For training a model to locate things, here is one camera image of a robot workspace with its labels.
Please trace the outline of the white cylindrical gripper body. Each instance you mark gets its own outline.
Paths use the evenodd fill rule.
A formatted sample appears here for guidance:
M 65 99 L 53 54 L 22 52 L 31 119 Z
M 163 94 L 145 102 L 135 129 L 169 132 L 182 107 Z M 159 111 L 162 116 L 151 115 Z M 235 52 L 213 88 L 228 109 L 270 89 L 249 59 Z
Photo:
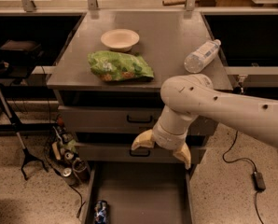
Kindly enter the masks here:
M 152 138 L 158 146 L 168 150 L 175 150 L 185 144 L 186 136 L 184 134 L 169 133 L 157 122 L 152 129 Z

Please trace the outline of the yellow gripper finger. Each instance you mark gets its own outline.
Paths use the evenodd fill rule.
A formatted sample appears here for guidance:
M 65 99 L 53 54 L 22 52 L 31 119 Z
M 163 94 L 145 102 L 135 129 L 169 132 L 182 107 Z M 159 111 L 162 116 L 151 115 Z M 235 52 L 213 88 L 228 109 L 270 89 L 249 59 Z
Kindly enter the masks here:
M 186 170 L 191 167 L 191 153 L 186 143 L 175 149 L 173 155 L 184 163 Z
M 140 133 L 132 142 L 132 150 L 136 150 L 139 147 L 153 148 L 155 142 L 152 137 L 152 130 L 147 130 Z

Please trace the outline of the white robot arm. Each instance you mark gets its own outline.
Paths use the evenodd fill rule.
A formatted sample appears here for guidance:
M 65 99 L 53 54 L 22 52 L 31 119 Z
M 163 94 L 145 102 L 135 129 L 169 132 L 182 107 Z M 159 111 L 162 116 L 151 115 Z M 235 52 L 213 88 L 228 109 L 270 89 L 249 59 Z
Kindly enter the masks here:
M 188 169 L 191 154 L 186 137 L 199 116 L 278 148 L 278 100 L 216 91 L 203 74 L 168 78 L 161 85 L 160 97 L 164 108 L 158 121 L 135 138 L 133 150 L 154 146 L 171 150 Z

